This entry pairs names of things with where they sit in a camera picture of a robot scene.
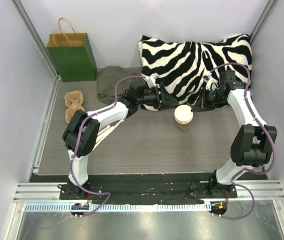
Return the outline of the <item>brown paper cups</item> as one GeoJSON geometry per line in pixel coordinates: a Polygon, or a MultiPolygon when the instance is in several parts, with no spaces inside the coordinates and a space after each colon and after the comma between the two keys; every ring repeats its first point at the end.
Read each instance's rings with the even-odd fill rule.
{"type": "Polygon", "coordinates": [[[180,105],[174,111],[174,119],[181,129],[187,129],[193,119],[192,108],[189,105],[180,105]]]}

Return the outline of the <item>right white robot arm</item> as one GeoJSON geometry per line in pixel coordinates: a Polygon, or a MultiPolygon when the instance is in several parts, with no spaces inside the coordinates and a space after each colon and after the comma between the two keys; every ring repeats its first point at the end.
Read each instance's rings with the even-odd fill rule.
{"type": "Polygon", "coordinates": [[[207,73],[203,80],[206,85],[200,88],[199,101],[192,111],[207,112],[229,105],[240,127],[230,148],[230,159],[210,175],[206,185],[192,184],[189,188],[192,196],[206,191],[217,198],[233,191],[236,180],[244,173],[255,174],[255,168],[270,161],[277,129],[261,119],[246,83],[236,80],[233,70],[222,72],[219,80],[207,73]]]}

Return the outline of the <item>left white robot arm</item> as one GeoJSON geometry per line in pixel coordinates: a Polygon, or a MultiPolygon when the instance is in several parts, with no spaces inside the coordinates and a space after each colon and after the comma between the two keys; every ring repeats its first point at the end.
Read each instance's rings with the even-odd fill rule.
{"type": "Polygon", "coordinates": [[[74,113],[62,136],[70,161],[68,182],[59,185],[62,194],[81,200],[91,193],[88,189],[88,156],[96,146],[98,136],[108,125],[125,120],[143,105],[160,110],[179,104],[162,83],[156,83],[157,77],[156,74],[150,77],[133,76],[125,94],[116,96],[111,105],[90,112],[79,109],[74,113]]]}

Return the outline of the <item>zebra print pillow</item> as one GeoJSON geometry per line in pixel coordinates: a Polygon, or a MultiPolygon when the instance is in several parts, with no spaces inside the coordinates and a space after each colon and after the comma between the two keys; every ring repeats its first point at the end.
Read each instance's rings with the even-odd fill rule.
{"type": "Polygon", "coordinates": [[[252,72],[252,48],[248,34],[235,35],[218,42],[165,42],[142,36],[138,43],[141,74],[157,74],[157,84],[179,104],[194,105],[199,91],[206,86],[203,77],[211,73],[216,81],[221,72],[233,70],[236,79],[248,81],[252,72]]]}

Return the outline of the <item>white paper straw upper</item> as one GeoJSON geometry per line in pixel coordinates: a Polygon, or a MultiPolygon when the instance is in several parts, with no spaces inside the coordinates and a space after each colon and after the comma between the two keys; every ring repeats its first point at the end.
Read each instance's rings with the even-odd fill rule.
{"type": "Polygon", "coordinates": [[[110,126],[113,126],[112,132],[113,132],[123,121],[124,121],[124,120],[122,119],[122,120],[118,121],[115,125],[110,125],[110,126]]]}

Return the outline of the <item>white paper straw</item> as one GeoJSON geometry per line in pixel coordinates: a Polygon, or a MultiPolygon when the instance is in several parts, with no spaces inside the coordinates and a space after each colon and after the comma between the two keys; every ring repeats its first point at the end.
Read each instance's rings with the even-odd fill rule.
{"type": "Polygon", "coordinates": [[[112,132],[113,132],[123,121],[124,121],[124,120],[122,119],[122,120],[118,121],[115,125],[110,125],[110,126],[113,126],[112,132]]]}
{"type": "Polygon", "coordinates": [[[111,129],[108,128],[107,130],[100,132],[97,136],[95,146],[93,150],[97,148],[97,146],[111,133],[111,129]]]}
{"type": "Polygon", "coordinates": [[[96,138],[96,144],[103,141],[113,130],[113,126],[108,125],[103,130],[101,130],[96,138]]]}

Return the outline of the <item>olive green folded cloth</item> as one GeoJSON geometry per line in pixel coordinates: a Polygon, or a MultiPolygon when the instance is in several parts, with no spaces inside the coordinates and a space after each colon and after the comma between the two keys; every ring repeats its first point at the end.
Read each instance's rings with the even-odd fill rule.
{"type": "Polygon", "coordinates": [[[129,76],[140,76],[142,68],[129,67],[122,68],[119,66],[108,66],[101,69],[97,74],[97,97],[105,104],[112,104],[115,100],[116,83],[129,76]]]}

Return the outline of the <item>white paper straw middle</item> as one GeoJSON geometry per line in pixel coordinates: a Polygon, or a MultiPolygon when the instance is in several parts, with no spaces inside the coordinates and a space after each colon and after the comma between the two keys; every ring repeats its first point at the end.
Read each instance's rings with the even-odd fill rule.
{"type": "Polygon", "coordinates": [[[103,141],[113,130],[113,126],[108,125],[103,130],[101,130],[96,138],[96,144],[103,141]]]}

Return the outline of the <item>white paper straw lower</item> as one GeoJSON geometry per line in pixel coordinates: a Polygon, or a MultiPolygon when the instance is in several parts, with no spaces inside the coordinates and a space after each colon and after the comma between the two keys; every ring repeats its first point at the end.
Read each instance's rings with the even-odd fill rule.
{"type": "Polygon", "coordinates": [[[93,150],[97,148],[97,146],[111,133],[111,129],[108,128],[107,130],[100,132],[97,136],[95,146],[93,150]]]}

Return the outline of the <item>brown pulp cup carrier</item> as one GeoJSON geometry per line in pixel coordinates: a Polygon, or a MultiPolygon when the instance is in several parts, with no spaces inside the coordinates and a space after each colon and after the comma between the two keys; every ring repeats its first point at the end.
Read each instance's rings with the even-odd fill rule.
{"type": "Polygon", "coordinates": [[[67,107],[65,111],[65,121],[66,123],[70,123],[74,113],[77,110],[85,111],[82,106],[84,103],[83,93],[79,90],[71,91],[65,94],[64,102],[67,107]]]}

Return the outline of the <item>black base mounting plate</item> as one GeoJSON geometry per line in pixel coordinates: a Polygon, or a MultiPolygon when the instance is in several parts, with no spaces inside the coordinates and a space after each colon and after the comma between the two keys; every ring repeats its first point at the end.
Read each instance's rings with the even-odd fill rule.
{"type": "Polygon", "coordinates": [[[97,205],[187,205],[238,196],[234,185],[218,183],[214,173],[96,174],[89,175],[88,189],[85,198],[61,192],[59,198],[97,205]]]}

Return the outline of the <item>green paper gift bag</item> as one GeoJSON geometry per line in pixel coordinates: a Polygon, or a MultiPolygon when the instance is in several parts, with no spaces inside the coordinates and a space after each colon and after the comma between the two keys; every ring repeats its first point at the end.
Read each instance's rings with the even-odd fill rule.
{"type": "Polygon", "coordinates": [[[58,29],[49,35],[46,49],[50,58],[64,82],[95,81],[97,77],[97,65],[92,52],[87,33],[76,32],[70,23],[72,32],[62,30],[58,19],[58,29]]]}

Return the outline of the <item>aluminium front rail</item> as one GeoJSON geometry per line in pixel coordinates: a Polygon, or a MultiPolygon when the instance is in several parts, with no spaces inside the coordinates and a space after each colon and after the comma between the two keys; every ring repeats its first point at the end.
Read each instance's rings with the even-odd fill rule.
{"type": "Polygon", "coordinates": [[[201,182],[198,191],[188,185],[167,182],[163,191],[150,188],[128,195],[112,193],[72,199],[59,189],[60,184],[20,183],[13,197],[14,203],[24,203],[25,212],[71,212],[74,215],[94,210],[99,213],[124,212],[207,212],[212,208],[225,208],[232,201],[282,201],[284,191],[278,180],[240,180],[230,192],[208,193],[201,182]]]}

